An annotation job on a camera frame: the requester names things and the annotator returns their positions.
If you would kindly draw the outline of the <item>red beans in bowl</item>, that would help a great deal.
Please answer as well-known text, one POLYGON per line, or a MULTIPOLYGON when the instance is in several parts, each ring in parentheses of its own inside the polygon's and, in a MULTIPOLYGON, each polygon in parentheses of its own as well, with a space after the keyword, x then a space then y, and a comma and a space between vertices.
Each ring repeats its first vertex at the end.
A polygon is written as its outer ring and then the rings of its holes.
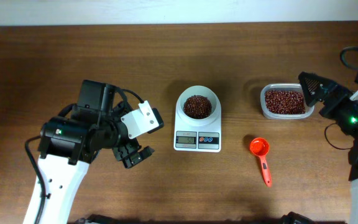
POLYGON ((183 105, 184 113, 193 119, 204 119, 212 113, 212 104, 205 96, 193 95, 183 105))

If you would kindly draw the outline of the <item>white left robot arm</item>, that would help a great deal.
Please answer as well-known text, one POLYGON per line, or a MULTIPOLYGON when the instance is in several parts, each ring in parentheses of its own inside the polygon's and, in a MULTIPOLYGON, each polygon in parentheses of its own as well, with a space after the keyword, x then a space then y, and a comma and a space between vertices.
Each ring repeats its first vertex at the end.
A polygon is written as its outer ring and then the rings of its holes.
POLYGON ((163 128, 163 119, 148 101, 141 100, 138 109, 132 109, 127 93, 118 86, 84 80, 78 101, 42 126, 36 137, 38 159, 26 140, 36 180, 24 223, 66 223, 81 181, 100 150, 111 149, 126 169, 154 153, 137 137, 163 128))

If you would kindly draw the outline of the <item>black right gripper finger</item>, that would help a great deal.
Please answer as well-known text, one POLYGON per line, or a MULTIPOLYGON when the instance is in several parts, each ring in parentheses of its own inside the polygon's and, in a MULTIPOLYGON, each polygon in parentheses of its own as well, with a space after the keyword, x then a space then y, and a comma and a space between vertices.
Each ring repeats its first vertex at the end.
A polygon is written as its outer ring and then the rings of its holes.
POLYGON ((331 90, 337 86, 334 80, 321 77, 315 73, 301 72, 298 80, 305 92, 317 92, 317 89, 331 90))
POLYGON ((315 86, 310 89, 306 85, 302 85, 302 91, 307 106, 312 107, 318 102, 322 102, 324 99, 324 89, 322 85, 315 86))

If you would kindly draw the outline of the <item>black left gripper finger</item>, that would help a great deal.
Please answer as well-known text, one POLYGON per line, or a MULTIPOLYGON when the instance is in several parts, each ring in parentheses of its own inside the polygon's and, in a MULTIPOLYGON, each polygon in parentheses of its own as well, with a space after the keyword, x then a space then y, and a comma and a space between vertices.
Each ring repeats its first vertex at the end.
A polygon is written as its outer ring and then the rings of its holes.
POLYGON ((141 151, 136 151, 130 153, 127 157, 125 157, 122 162, 124 164, 124 167, 126 169, 130 169, 140 162, 144 161, 148 157, 150 157, 154 153, 154 149, 152 149, 150 146, 147 146, 143 148, 141 151))
POLYGON ((116 160, 122 161, 135 152, 135 142, 130 141, 124 144, 120 144, 119 146, 113 147, 112 151, 116 160))

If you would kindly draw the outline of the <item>red plastic measuring scoop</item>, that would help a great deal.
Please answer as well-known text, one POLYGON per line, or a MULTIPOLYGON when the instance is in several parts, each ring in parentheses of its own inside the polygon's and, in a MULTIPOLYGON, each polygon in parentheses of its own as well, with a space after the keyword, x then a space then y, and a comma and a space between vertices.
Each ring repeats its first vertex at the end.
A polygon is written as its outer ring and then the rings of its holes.
POLYGON ((270 144, 264 138, 255 138, 250 143, 250 152, 259 158, 262 177, 267 187, 272 186, 272 176, 269 165, 267 164, 266 156, 270 150, 270 144))

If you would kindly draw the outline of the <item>white digital kitchen scale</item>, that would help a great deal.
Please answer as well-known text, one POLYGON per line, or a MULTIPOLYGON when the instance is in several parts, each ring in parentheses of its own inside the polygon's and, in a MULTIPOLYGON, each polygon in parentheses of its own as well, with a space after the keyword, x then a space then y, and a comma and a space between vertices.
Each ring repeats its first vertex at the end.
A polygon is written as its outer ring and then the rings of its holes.
POLYGON ((174 149, 190 152, 220 152, 221 123, 222 119, 218 119, 209 125, 193 126, 184 122, 175 112, 174 149))

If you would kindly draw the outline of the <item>red beans in container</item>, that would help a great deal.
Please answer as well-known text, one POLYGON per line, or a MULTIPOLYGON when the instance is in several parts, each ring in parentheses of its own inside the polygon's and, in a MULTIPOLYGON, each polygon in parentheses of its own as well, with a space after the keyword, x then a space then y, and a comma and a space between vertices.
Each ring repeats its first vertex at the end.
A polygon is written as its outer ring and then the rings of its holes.
POLYGON ((265 104, 271 113, 304 114, 304 97, 297 91, 270 90, 264 95, 265 104))

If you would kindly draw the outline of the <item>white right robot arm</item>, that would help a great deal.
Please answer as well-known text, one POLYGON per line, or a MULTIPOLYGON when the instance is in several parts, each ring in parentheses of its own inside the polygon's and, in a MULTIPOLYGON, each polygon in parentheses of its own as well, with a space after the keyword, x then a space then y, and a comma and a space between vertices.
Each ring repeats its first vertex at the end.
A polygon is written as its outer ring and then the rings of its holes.
POLYGON ((358 90, 351 92, 333 80, 314 73, 302 72, 298 76, 307 106, 322 102, 319 114, 333 120, 341 131, 353 137, 353 146, 348 152, 351 165, 351 213, 349 223, 358 224, 358 90))

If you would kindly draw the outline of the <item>white round bowl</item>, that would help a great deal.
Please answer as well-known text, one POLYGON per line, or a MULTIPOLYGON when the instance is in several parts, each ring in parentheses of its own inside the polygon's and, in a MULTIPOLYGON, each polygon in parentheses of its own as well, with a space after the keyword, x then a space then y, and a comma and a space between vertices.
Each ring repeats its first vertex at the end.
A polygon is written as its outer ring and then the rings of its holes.
POLYGON ((217 95, 209 88, 201 85, 195 85, 187 88, 178 98, 177 107, 176 107, 176 114, 179 118, 181 118, 184 122, 188 123, 189 125, 193 126, 203 126, 209 125, 210 123, 215 122, 218 119, 221 119, 221 104, 220 100, 217 95), (193 96, 193 95, 201 95, 207 97, 207 99, 212 104, 212 113, 204 119, 193 119, 188 117, 183 110, 183 105, 185 101, 193 96))

